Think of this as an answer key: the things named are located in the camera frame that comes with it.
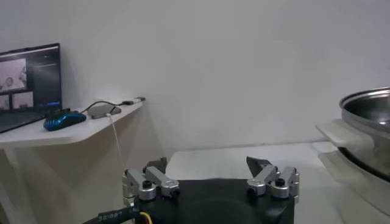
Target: black cable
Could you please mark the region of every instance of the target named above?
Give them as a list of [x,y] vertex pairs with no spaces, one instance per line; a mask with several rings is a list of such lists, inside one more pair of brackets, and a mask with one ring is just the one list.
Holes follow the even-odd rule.
[[111,102],[104,101],[104,100],[99,100],[99,101],[96,101],[95,103],[92,103],[91,105],[89,105],[86,109],[82,110],[80,113],[82,114],[82,113],[86,112],[87,110],[89,110],[91,107],[95,106],[98,103],[106,103],[106,104],[113,105],[115,107],[123,105],[121,103],[120,104],[116,104],[116,103],[111,103]]
[[131,100],[125,100],[125,101],[122,101],[121,103],[119,104],[116,104],[116,103],[111,103],[111,102],[108,102],[108,101],[104,101],[104,100],[99,100],[99,101],[96,101],[95,103],[92,103],[91,105],[89,105],[86,109],[82,110],[80,113],[85,113],[87,110],[89,110],[91,107],[95,106],[96,104],[98,103],[106,103],[106,104],[110,104],[110,105],[113,105],[114,107],[118,107],[118,106],[123,106],[123,105],[133,105],[135,103],[138,103],[138,102],[142,102],[142,101],[145,101],[145,97],[137,97],[135,98],[134,101],[131,101]]
[[140,216],[140,210],[134,207],[102,212],[83,224],[120,224]]

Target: blue computer mouse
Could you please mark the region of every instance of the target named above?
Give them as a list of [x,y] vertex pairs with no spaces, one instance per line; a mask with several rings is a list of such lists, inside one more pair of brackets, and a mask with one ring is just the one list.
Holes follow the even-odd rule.
[[53,116],[49,116],[43,123],[43,126],[47,131],[56,131],[78,124],[86,119],[86,115],[80,114],[76,111],[63,111]]

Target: monitor display image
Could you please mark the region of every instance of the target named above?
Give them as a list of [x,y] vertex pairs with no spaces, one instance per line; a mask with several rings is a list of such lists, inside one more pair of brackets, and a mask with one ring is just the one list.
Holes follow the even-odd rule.
[[17,93],[12,95],[12,108],[21,109],[34,106],[33,92]]
[[0,93],[27,89],[26,59],[0,62]]
[[0,111],[10,109],[10,99],[8,95],[0,96]]
[[60,45],[0,53],[0,113],[62,108]]

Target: metal bowl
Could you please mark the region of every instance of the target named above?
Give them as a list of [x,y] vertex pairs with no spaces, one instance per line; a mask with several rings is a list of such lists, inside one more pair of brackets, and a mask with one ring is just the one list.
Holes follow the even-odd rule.
[[351,94],[340,101],[342,119],[369,135],[373,149],[347,149],[360,162],[381,175],[390,176],[390,88]]

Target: bolt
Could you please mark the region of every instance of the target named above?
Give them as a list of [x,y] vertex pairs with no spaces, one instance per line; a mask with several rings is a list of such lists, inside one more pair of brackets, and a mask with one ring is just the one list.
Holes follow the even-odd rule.
[[152,182],[151,181],[149,181],[149,180],[144,180],[143,182],[142,182],[142,188],[143,189],[149,189],[149,188],[151,188],[152,187]]
[[173,199],[178,199],[178,197],[180,196],[180,190],[179,189],[176,189],[176,190],[173,190],[172,192],[171,192],[171,197],[173,198]]
[[253,189],[253,188],[249,188],[248,190],[247,190],[247,192],[246,192],[246,194],[248,195],[248,197],[250,198],[250,199],[254,199],[254,198],[256,198],[256,191]]
[[281,178],[278,178],[277,180],[275,180],[275,185],[277,187],[283,187],[285,185],[285,181]]

